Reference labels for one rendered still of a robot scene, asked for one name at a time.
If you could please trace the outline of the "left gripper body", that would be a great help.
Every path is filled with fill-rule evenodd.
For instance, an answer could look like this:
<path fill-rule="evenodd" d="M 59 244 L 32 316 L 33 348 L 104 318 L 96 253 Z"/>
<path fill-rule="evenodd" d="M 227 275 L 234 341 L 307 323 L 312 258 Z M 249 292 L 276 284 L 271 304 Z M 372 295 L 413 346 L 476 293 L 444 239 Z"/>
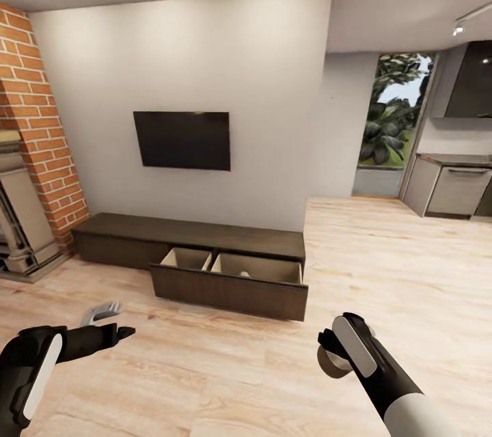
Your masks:
<path fill-rule="evenodd" d="M 117 323 L 104 326 L 89 326 L 76 328 L 82 334 L 83 341 L 78 353 L 71 359 L 93 355 L 96 351 L 116 346 Z"/>

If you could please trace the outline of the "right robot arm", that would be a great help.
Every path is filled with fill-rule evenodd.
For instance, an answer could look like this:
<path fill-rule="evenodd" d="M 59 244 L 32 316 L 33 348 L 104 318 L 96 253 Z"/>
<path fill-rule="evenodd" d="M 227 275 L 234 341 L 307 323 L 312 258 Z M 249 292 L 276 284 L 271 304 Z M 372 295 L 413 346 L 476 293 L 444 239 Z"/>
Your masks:
<path fill-rule="evenodd" d="M 363 317 L 346 312 L 332 330 L 319 333 L 318 342 L 350 362 L 391 437 L 462 437 L 376 335 Z"/>

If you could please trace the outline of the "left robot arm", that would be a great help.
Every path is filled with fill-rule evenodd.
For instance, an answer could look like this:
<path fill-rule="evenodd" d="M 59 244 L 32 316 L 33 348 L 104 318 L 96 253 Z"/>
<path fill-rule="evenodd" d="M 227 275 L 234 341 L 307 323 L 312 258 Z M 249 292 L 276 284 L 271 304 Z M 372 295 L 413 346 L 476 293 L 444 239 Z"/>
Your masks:
<path fill-rule="evenodd" d="M 88 308 L 80 328 L 37 326 L 21 330 L 0 354 L 0 437 L 20 437 L 28 428 L 55 364 L 115 347 L 135 333 L 99 320 L 120 315 L 118 302 Z"/>

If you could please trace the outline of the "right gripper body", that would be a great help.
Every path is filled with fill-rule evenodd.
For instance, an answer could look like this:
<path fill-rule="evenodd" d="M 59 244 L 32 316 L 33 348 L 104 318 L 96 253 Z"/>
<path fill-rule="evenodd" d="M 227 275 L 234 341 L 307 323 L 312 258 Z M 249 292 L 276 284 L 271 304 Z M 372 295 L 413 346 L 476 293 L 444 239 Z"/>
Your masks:
<path fill-rule="evenodd" d="M 333 331 L 330 330 L 329 328 L 326 328 L 323 334 L 324 334 L 323 346 L 322 346 L 323 349 L 326 351 L 330 351 L 331 353 L 337 354 L 343 359 L 348 360 L 348 355 L 340 349 L 340 346 L 338 345 L 336 338 L 334 337 Z"/>

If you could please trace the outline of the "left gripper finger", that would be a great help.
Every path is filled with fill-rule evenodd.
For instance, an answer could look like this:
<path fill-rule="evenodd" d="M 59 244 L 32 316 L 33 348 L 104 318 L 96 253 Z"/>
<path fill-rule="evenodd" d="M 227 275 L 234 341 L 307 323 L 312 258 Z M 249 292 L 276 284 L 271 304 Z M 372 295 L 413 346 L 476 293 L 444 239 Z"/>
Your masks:
<path fill-rule="evenodd" d="M 119 340 L 124 339 L 134 333 L 135 333 L 135 328 L 131 328 L 127 326 L 119 327 L 118 330 L 116 331 L 116 344 L 118 344 Z"/>

